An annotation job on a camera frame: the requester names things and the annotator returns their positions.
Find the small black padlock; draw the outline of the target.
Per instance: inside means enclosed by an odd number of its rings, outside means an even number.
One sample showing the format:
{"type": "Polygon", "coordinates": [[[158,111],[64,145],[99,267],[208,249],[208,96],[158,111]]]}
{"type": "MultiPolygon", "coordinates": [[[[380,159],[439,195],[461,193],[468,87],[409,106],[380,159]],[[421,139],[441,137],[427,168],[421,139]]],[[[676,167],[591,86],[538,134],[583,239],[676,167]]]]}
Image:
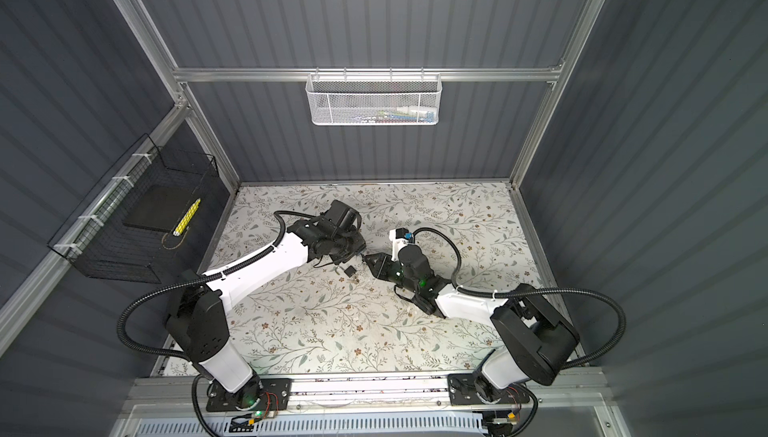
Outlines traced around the small black padlock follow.
{"type": "Polygon", "coordinates": [[[357,273],[357,269],[354,266],[350,265],[345,267],[343,269],[343,272],[347,277],[354,277],[357,273]]]}

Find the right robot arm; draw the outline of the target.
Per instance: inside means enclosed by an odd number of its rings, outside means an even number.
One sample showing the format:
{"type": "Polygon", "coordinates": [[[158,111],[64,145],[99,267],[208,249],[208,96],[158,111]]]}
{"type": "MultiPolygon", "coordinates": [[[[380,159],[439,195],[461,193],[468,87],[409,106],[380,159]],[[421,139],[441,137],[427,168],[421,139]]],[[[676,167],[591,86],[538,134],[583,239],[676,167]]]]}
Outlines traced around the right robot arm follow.
{"type": "Polygon", "coordinates": [[[439,276],[416,244],[406,244],[396,256],[379,252],[363,260],[373,277],[393,284],[396,292],[407,291],[403,299],[425,314],[495,330],[503,345],[473,372],[477,392],[487,399],[513,384],[551,385],[579,343],[578,332],[544,296],[470,296],[439,276]]]}

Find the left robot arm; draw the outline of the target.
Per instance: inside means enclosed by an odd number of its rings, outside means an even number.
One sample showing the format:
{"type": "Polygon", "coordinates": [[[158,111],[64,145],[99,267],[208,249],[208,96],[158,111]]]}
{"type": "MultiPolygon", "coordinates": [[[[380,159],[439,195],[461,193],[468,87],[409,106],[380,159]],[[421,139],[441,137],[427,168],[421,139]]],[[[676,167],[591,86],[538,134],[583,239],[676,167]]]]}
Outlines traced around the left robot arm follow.
{"type": "Polygon", "coordinates": [[[360,213],[339,200],[318,215],[276,211],[274,216],[279,231],[272,243],[171,292],[166,330],[193,367],[231,394],[254,384],[257,374],[230,341],[228,314],[289,271],[324,257],[345,263],[366,247],[360,213]]]}

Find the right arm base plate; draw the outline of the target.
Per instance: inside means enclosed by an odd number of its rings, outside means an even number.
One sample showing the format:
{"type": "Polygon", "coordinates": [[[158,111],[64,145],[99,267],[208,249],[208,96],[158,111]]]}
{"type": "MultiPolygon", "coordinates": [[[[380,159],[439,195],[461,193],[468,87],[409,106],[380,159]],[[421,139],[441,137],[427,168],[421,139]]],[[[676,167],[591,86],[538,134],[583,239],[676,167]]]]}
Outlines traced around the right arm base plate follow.
{"type": "Polygon", "coordinates": [[[523,405],[531,398],[520,388],[496,388],[477,373],[452,373],[447,376],[449,399],[454,406],[466,405],[523,405]]]}

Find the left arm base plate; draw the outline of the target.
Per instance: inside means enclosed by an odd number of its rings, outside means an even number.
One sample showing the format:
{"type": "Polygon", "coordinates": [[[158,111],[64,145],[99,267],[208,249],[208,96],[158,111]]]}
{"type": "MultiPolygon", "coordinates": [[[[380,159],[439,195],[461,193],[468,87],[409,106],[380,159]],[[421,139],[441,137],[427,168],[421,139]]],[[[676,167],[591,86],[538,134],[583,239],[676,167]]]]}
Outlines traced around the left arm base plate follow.
{"type": "Polygon", "coordinates": [[[289,378],[256,377],[236,392],[227,391],[218,381],[206,390],[207,412],[266,412],[287,409],[293,380],[289,378]]]}

